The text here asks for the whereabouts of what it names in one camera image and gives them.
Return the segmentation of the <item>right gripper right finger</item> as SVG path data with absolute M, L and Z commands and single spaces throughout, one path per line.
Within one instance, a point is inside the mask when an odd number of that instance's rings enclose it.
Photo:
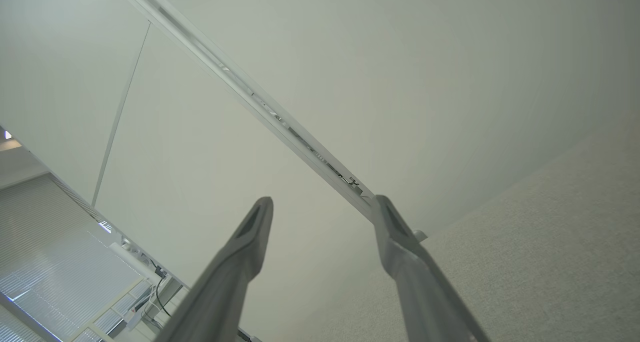
M 410 342 L 488 342 L 489 338 L 391 200 L 372 201 L 382 267 L 395 281 Z

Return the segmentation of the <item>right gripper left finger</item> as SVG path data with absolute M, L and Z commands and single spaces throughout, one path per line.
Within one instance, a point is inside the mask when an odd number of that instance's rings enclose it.
M 259 198 L 218 251 L 156 342 L 233 342 L 249 283 L 265 260 L 274 201 Z

